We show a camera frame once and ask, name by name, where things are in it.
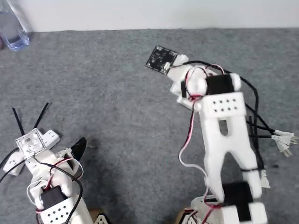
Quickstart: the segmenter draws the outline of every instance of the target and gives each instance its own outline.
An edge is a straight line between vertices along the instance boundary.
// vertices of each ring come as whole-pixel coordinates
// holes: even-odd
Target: white plastic part
[[[267,173],[265,169],[261,170],[261,186],[262,188],[271,188],[268,178],[267,178]]]
[[[169,70],[167,76],[173,81],[173,85],[170,89],[170,92],[177,95],[177,102],[181,105],[187,107],[188,109],[192,109],[193,102],[187,98],[182,98],[182,90],[181,90],[181,82],[184,81],[187,72],[188,75],[187,80],[187,88],[191,94],[202,95],[206,94],[206,74],[204,73],[204,66],[191,66],[191,65],[182,65]],[[207,73],[211,73],[212,75],[217,75],[212,70],[207,70]]]
[[[14,152],[9,159],[7,160],[6,164],[3,167],[3,171],[6,173],[8,172],[12,167],[17,165],[19,162],[24,160],[24,155],[21,152]],[[9,172],[9,174],[17,176],[19,175],[20,171],[22,170],[23,166],[25,164],[22,163],[16,168],[14,168],[12,171]]]
[[[106,220],[106,217],[104,215],[99,215],[94,224],[108,224],[108,221]]]
[[[239,91],[241,89],[241,87],[242,87],[242,82],[241,82],[240,76],[238,74],[236,74],[236,73],[231,73],[230,77],[232,78],[234,90],[236,92]]]
[[[279,151],[284,153],[286,157],[292,155],[290,152],[291,136],[289,135],[272,135],[271,138],[275,141]]]
[[[189,58],[186,55],[178,55],[172,66],[179,66],[187,62]]]
[[[206,197],[207,199],[212,199],[215,198],[214,195],[208,195]],[[218,202],[209,202],[209,204],[211,205],[216,205]],[[191,208],[196,210],[196,217],[198,217],[198,219],[200,219],[201,221],[204,219],[204,217],[206,216],[207,212],[210,210],[210,207],[208,207],[204,202],[203,202],[203,197],[197,197],[194,198],[191,201]],[[221,212],[219,209],[215,209],[213,210],[213,212],[211,213],[211,215],[209,216],[209,218],[207,219],[207,223],[210,224],[223,224],[222,222],[223,217],[221,215]]]
[[[47,150],[53,148],[60,141],[58,134],[52,130],[47,131],[44,135],[42,135],[39,130],[38,132],[42,136],[42,141],[44,142]],[[32,174],[34,173],[35,168],[39,165],[33,158],[28,159],[25,164]]]
[[[265,206],[261,202],[249,203],[251,221],[240,222],[236,206],[228,206],[220,209],[223,224],[267,224]]]
[[[45,150],[38,154],[36,158],[40,162],[48,163],[48,164],[56,164],[57,162],[61,161],[61,158],[57,158],[53,152],[50,150]],[[38,163],[34,158],[30,158],[28,160],[30,162],[29,164],[33,163],[35,166],[28,166],[26,163],[27,167],[30,169],[30,172],[33,174],[31,182],[36,182],[38,180],[46,180],[48,181],[50,178],[50,167],[45,166],[43,164]],[[67,162],[62,163],[59,165],[59,168],[65,170],[66,172],[74,175],[73,170],[71,167],[68,165]],[[52,185],[53,186],[60,186],[61,191],[63,192],[64,195],[67,197],[70,197],[72,195],[72,181],[71,178],[64,173],[54,170],[52,171],[53,173],[53,179],[52,179]],[[40,194],[41,194],[41,189],[40,188],[31,188],[30,193],[34,198],[34,202],[36,204],[36,207],[38,209],[43,210],[43,202],[41,201]]]
[[[46,146],[43,143],[42,137],[37,128],[34,128],[29,133],[16,139],[15,142],[19,149],[23,152],[25,159],[46,150]]]
[[[59,135],[53,130],[49,130],[45,134],[43,134],[42,140],[46,148],[50,150],[60,141],[60,138]]]
[[[284,153],[286,157],[289,157],[292,155],[290,152],[290,144],[298,144],[299,138],[295,136],[294,133],[291,132],[283,132],[280,130],[275,130],[275,134],[271,136],[271,138],[275,141],[277,144],[277,147],[281,153]]]
[[[74,196],[58,203],[51,208],[41,212],[41,218],[44,224],[64,224],[69,213],[73,209],[78,196]],[[71,216],[71,224],[93,224],[92,218],[88,212],[86,204],[81,198],[77,209]]]
[[[241,169],[257,168],[256,156],[248,137],[244,98],[241,92],[208,95],[203,97],[200,104],[207,183],[218,201],[223,202],[221,169],[226,153],[232,154]],[[219,120],[223,119],[227,122],[227,135],[223,135],[219,129]],[[248,182],[253,198],[260,198],[262,188],[259,172],[243,172],[243,178]]]

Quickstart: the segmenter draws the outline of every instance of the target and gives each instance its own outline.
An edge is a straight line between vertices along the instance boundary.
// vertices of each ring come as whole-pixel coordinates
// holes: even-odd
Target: connector
[[[298,144],[299,143],[299,137],[295,136],[294,133],[291,132],[282,132],[280,130],[275,130],[274,132],[277,135],[281,135],[281,136],[290,136],[291,137],[291,144]]]
[[[4,172],[8,172],[12,167],[14,167],[15,165],[17,165],[19,162],[24,160],[24,155],[21,152],[15,152],[13,153],[8,161],[6,162],[5,166],[3,167],[3,171]],[[16,168],[14,168],[12,171],[9,172],[9,174],[17,176],[19,175],[20,171],[22,170],[24,166],[24,163],[20,164],[19,166],[17,166]]]
[[[261,186],[262,186],[262,188],[271,188],[265,169],[261,170]]]
[[[292,155],[290,152],[290,144],[298,144],[299,138],[291,132],[282,132],[280,130],[275,130],[277,135],[272,135],[271,138],[276,142],[276,145],[281,153],[284,153],[286,157]]]

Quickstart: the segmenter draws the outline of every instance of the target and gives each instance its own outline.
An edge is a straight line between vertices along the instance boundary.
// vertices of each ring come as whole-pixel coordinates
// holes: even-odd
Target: white wire
[[[222,74],[224,75],[224,70],[223,70],[223,68],[222,68],[220,65],[218,65],[218,64],[212,64],[212,65],[210,65],[210,66],[207,66],[206,69],[209,68],[209,67],[211,67],[211,66],[216,66],[216,67],[220,68]]]
[[[187,146],[188,146],[188,144],[190,142],[190,139],[192,137],[193,124],[194,124],[194,110],[192,111],[192,119],[191,119],[191,122],[190,122],[190,132],[188,133],[189,135],[187,137],[187,140],[185,141],[185,144],[183,145],[183,147],[181,148],[181,150],[180,150],[180,152],[178,154],[178,159],[181,162],[181,164],[183,166],[185,166],[185,167],[193,167],[193,168],[199,169],[205,175],[205,178],[207,179],[207,174],[206,174],[205,170],[201,166],[196,165],[196,164],[187,164],[187,163],[184,163],[182,161],[182,154],[185,151],[185,149],[187,148]]]
[[[68,158],[68,159],[62,160],[61,162],[58,162],[56,164],[56,166],[59,166],[59,165],[63,164],[64,162],[67,162],[67,161],[70,161],[70,160],[74,160],[75,162],[77,162],[77,164],[80,166],[80,168],[82,170],[82,174],[80,175],[80,177],[78,177],[78,180],[79,180],[84,174],[84,169],[83,169],[81,163],[78,160],[76,160],[75,158]]]
[[[46,180],[34,181],[34,182],[32,182],[30,185],[28,185],[27,190],[26,190],[27,197],[29,198],[30,202],[31,202],[33,205],[35,205],[35,206],[36,206],[36,204],[33,202],[32,198],[30,197],[29,189],[30,189],[30,187],[31,187],[32,184],[40,183],[40,182],[46,182],[46,185],[45,185],[45,186],[47,186],[47,184],[48,184],[48,181],[46,181]]]

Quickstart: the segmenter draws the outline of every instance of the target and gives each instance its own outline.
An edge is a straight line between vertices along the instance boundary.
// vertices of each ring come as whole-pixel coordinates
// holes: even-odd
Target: red wire
[[[191,70],[191,68],[187,71],[186,75],[185,75],[185,84],[186,84],[186,88],[187,88],[187,79],[188,79],[188,75],[189,75],[189,71]],[[193,100],[196,100],[197,98],[201,98],[202,95],[199,95],[199,94],[194,94],[194,95],[190,95],[189,99],[191,99],[192,101]]]
[[[214,210],[214,208],[210,208],[210,210],[207,212],[205,218],[202,220],[202,222],[201,222],[202,224],[206,224],[206,220],[207,220],[207,218],[209,218],[209,216],[213,210]]]

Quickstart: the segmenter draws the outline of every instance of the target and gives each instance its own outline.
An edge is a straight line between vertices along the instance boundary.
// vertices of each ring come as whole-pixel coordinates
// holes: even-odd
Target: wire connector
[[[261,170],[261,186],[262,188],[271,188],[268,178],[267,178],[267,173],[265,169]]]
[[[276,142],[277,147],[281,153],[284,153],[286,157],[292,155],[290,152],[290,144],[298,144],[299,138],[291,132],[282,132],[280,130],[275,130],[277,135],[272,135],[271,138]]]

